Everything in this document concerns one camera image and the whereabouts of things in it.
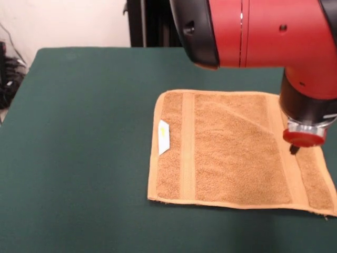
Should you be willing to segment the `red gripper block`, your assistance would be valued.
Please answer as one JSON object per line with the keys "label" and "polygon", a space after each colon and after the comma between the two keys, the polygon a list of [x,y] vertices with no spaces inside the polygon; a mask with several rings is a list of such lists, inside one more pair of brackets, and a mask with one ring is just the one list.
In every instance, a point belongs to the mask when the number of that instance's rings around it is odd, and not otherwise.
{"label": "red gripper block", "polygon": [[300,147],[315,147],[325,143],[325,130],[319,129],[318,133],[304,131],[283,131],[283,139],[290,145],[290,154],[297,154]]}

